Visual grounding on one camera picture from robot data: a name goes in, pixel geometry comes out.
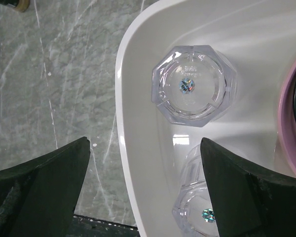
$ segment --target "brown round object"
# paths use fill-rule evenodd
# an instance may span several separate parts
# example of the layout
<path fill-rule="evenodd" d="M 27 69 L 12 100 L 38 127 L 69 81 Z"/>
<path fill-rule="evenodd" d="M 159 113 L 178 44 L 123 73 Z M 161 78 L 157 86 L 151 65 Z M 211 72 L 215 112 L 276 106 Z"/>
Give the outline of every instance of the brown round object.
<path fill-rule="evenodd" d="M 19 12 L 24 12 L 28 9 L 30 5 L 30 0 L 19 0 L 19 4 L 14 8 L 14 10 Z"/>

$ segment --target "white basin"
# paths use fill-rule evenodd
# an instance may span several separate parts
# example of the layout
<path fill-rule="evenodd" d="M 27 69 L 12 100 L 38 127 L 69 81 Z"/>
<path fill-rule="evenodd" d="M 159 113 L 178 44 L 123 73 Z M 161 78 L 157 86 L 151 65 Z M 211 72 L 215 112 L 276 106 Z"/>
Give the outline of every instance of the white basin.
<path fill-rule="evenodd" d="M 169 124 L 150 101 L 152 69 L 175 45 L 203 44 L 235 66 L 236 102 L 203 128 Z M 124 176 L 142 237 L 182 236 L 171 209 L 184 159 L 203 137 L 274 169 L 278 93 L 295 58 L 296 0 L 161 0 L 135 19 L 118 50 L 115 89 Z"/>

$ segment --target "transparent glass container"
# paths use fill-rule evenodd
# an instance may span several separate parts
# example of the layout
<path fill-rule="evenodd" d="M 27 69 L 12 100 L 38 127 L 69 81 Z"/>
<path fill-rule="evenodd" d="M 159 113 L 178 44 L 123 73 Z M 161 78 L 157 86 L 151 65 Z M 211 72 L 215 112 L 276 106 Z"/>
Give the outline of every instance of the transparent glass container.
<path fill-rule="evenodd" d="M 186 156 L 180 192 L 172 209 L 184 237 L 218 237 L 215 215 L 203 172 L 200 146 Z"/>
<path fill-rule="evenodd" d="M 174 124 L 203 127 L 236 93 L 236 71 L 209 45 L 176 46 L 152 71 L 151 100 Z"/>

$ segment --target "marble countertop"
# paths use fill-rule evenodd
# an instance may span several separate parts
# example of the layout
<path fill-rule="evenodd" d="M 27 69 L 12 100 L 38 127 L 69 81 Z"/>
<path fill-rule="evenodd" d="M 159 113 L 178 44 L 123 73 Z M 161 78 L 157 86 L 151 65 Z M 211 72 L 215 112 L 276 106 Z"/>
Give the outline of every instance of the marble countertop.
<path fill-rule="evenodd" d="M 87 136 L 75 213 L 135 225 L 120 159 L 114 65 L 131 22 L 156 0 L 0 5 L 0 170 Z"/>

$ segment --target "pink rim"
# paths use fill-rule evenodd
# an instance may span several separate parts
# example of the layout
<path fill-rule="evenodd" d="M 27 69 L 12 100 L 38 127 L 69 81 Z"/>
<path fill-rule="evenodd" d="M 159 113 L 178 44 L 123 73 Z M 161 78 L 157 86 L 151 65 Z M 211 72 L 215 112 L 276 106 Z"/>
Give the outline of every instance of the pink rim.
<path fill-rule="evenodd" d="M 278 136 L 288 164 L 296 174 L 296 122 L 293 115 L 293 89 L 296 60 L 282 85 L 278 107 Z"/>

